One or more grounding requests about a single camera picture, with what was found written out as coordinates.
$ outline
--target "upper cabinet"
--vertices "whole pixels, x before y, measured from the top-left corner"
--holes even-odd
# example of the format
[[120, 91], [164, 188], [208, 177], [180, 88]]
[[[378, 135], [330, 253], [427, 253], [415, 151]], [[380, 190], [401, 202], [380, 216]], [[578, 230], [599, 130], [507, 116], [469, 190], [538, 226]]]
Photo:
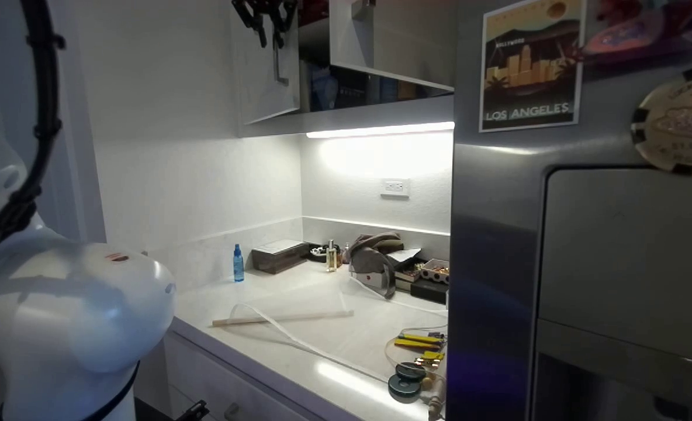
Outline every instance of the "upper cabinet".
[[240, 135], [450, 119], [456, 0], [298, 8], [277, 50], [232, 16]]

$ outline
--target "white countertop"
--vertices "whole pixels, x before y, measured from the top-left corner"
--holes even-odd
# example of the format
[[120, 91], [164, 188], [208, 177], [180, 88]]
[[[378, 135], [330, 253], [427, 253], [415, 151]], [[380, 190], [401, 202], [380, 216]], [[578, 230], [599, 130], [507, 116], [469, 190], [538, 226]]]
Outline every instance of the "white countertop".
[[[254, 312], [277, 321], [288, 332], [270, 322], [210, 328], [221, 319], [260, 319]], [[242, 286], [220, 281], [189, 289], [177, 288], [173, 322], [175, 335], [261, 384], [302, 387], [303, 392], [288, 389], [284, 396], [323, 419], [427, 419], [424, 402], [394, 402], [385, 389], [394, 362], [418, 356], [390, 347], [404, 328], [443, 332], [447, 306], [404, 292], [385, 301], [348, 281], [348, 266], [328, 274], [325, 264], [315, 263], [297, 264], [277, 275], [248, 272]]]

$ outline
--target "poster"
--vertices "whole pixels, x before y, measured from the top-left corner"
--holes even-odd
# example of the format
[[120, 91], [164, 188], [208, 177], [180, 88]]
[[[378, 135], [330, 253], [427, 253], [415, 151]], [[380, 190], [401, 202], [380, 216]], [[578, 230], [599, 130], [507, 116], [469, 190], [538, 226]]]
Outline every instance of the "poster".
[[533, 0], [483, 13], [482, 130], [574, 125], [580, 0]]

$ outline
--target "cabinet door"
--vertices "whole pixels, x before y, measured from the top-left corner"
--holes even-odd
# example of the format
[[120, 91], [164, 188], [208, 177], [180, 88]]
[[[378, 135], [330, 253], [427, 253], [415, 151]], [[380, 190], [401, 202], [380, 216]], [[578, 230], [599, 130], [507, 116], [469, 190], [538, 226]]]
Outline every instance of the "cabinet door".
[[331, 66], [450, 91], [454, 52], [456, 0], [330, 0]]
[[267, 47], [253, 28], [246, 28], [232, 9], [234, 86], [239, 98], [239, 121], [253, 125], [298, 111], [298, 37], [297, 22], [282, 50], [270, 45], [270, 22]]
[[173, 413], [183, 412], [187, 402], [205, 401], [210, 419], [307, 419], [261, 387], [253, 384], [253, 378], [246, 378], [234, 368], [175, 335], [164, 336], [164, 350], [173, 404], [180, 404], [173, 408]]

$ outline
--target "blue bottle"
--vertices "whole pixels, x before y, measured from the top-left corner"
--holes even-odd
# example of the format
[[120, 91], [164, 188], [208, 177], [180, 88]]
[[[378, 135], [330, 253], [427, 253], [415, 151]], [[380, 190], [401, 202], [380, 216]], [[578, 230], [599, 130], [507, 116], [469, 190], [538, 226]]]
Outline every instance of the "blue bottle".
[[232, 270], [234, 270], [234, 282], [246, 281], [246, 258], [242, 258], [242, 253], [239, 250], [239, 244], [234, 244]]

